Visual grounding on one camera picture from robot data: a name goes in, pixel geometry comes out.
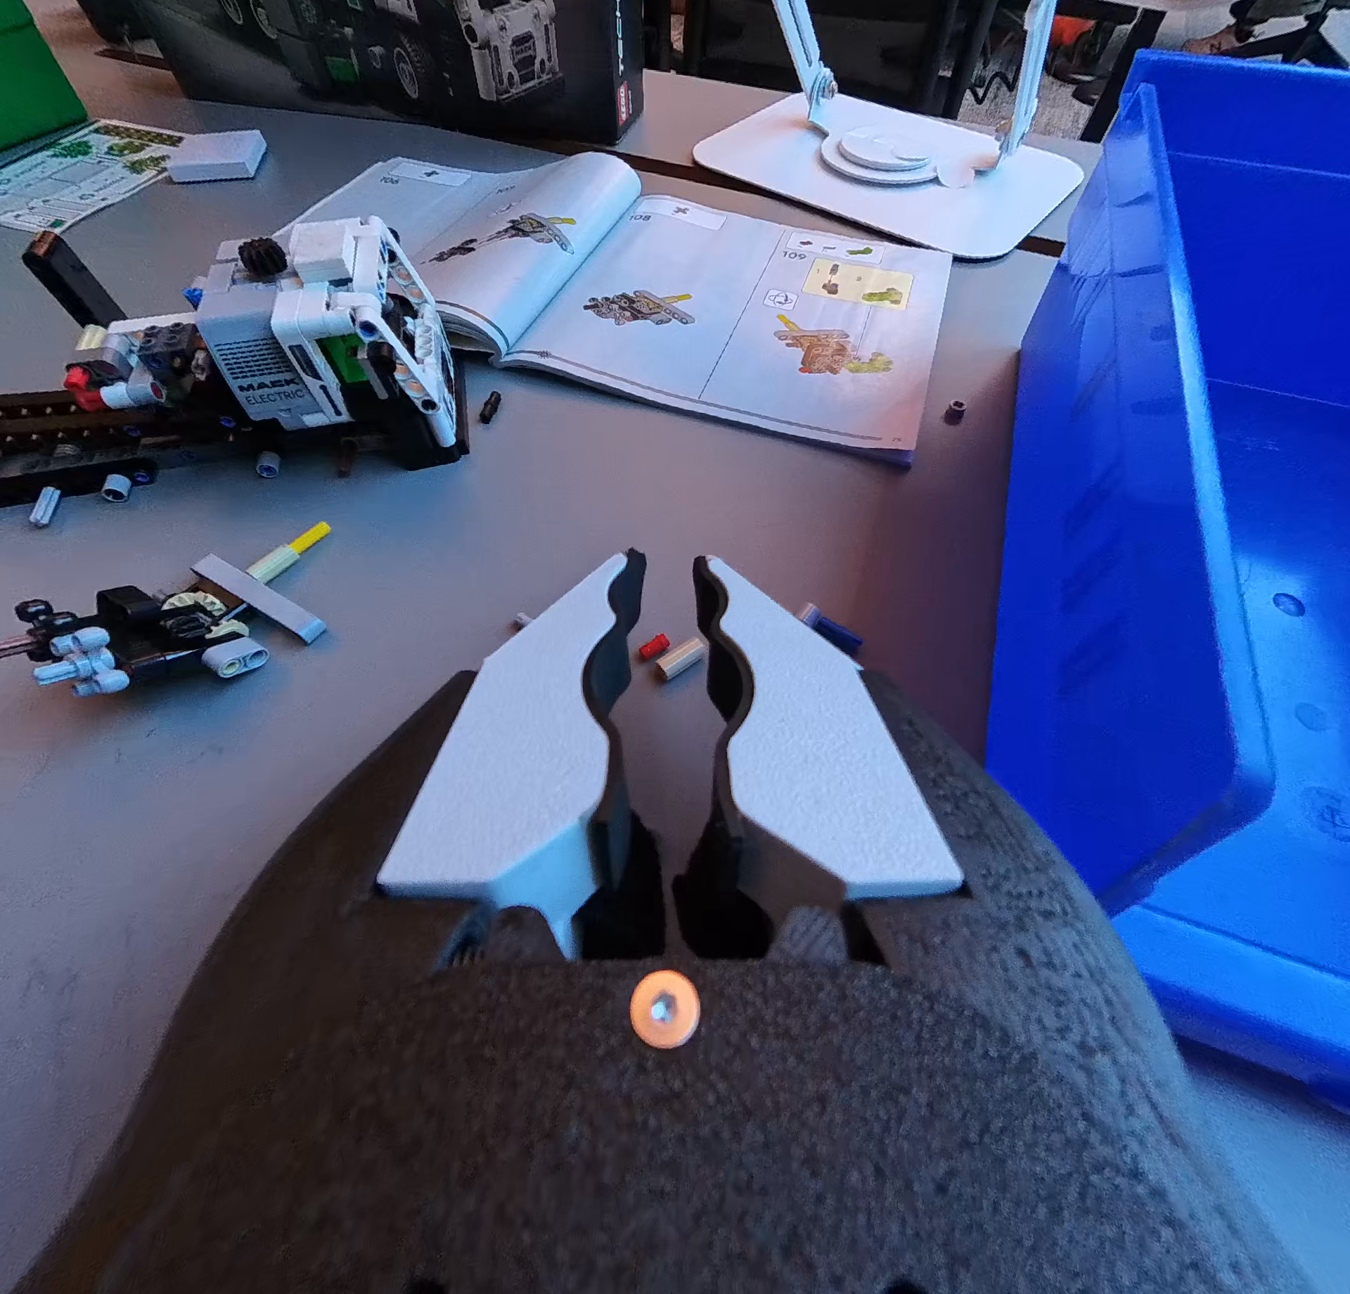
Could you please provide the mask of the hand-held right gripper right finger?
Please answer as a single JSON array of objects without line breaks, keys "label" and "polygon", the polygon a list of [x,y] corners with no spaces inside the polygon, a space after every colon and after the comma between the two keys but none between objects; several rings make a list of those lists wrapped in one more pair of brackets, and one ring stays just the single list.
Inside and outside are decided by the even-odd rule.
[{"label": "hand-held right gripper right finger", "polygon": [[857,660],[721,557],[691,568],[723,719],[713,813],[752,903],[952,895],[964,873]]}]

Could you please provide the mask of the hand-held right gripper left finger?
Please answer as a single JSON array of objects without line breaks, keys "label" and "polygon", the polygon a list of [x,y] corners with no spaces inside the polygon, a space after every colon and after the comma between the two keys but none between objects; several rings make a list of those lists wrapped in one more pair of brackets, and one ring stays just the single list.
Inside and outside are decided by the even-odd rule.
[{"label": "hand-held right gripper left finger", "polygon": [[615,553],[483,660],[378,891],[533,908],[565,958],[663,952],[660,861],[612,723],[645,570]]}]

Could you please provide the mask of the lego truck model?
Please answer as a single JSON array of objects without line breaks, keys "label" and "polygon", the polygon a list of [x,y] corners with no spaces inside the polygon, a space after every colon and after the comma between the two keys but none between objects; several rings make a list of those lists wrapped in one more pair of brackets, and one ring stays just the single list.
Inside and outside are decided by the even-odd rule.
[{"label": "lego truck model", "polygon": [[373,445],[402,468],[468,453],[465,388],[430,284],[378,215],[227,239],[188,310],[128,316],[53,230],[24,269],[76,322],[57,390],[3,394],[3,506],[126,499],[166,467]]}]

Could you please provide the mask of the small black lego subassembly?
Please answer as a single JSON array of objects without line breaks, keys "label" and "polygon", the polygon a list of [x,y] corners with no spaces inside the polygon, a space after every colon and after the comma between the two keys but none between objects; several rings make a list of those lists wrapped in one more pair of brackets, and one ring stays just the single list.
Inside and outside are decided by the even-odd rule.
[{"label": "small black lego subassembly", "polygon": [[3,638],[5,658],[24,658],[40,687],[70,687],[75,696],[111,696],[183,675],[247,677],[266,666],[270,650],[250,634],[265,618],[302,643],[315,643],[326,624],[275,581],[303,553],[326,539],[318,521],[248,565],[215,553],[193,562],[192,581],[174,592],[136,585],[99,591],[93,613],[57,610],[41,597],[16,606],[22,632]]}]

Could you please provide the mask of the black lego set box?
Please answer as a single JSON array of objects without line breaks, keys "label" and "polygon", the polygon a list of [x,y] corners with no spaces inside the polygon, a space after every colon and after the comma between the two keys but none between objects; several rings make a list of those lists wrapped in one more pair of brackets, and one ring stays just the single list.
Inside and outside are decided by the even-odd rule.
[{"label": "black lego set box", "polygon": [[617,144],[643,112],[643,0],[76,0],[199,101]]}]

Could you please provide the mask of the blue plastic bin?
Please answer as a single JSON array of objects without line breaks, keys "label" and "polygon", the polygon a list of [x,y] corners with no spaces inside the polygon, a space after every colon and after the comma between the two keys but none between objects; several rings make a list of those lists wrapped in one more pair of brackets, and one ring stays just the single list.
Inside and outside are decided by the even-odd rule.
[{"label": "blue plastic bin", "polygon": [[1141,53],[1021,342],[987,766],[1347,1110],[1347,73]]}]

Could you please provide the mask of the open instruction booklet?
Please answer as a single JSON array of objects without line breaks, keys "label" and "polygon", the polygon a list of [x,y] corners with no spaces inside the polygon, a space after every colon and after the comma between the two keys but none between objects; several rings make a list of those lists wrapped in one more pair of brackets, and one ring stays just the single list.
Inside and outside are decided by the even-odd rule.
[{"label": "open instruction booklet", "polygon": [[447,338],[500,368],[908,467],[952,255],[645,193],[612,153],[373,163],[294,223],[378,215]]}]

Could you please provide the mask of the small white block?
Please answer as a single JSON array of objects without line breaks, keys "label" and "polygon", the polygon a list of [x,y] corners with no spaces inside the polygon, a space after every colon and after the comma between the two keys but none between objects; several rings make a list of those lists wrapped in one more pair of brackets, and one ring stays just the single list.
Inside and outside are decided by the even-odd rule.
[{"label": "small white block", "polygon": [[178,184],[255,179],[266,153],[257,127],[188,135],[170,150],[166,171]]}]

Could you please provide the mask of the sticker sheet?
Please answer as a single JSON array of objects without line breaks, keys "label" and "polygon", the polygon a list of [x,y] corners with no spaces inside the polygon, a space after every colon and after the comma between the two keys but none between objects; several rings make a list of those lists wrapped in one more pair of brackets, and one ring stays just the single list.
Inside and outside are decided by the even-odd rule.
[{"label": "sticker sheet", "polygon": [[63,230],[166,176],[183,132],[90,120],[3,164],[3,226]]}]

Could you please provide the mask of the green plastic bin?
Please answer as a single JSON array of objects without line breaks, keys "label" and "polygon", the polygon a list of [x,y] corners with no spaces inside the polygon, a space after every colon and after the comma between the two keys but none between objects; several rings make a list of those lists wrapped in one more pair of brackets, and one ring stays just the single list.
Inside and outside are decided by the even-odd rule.
[{"label": "green plastic bin", "polygon": [[24,0],[3,0],[3,152],[88,120]]}]

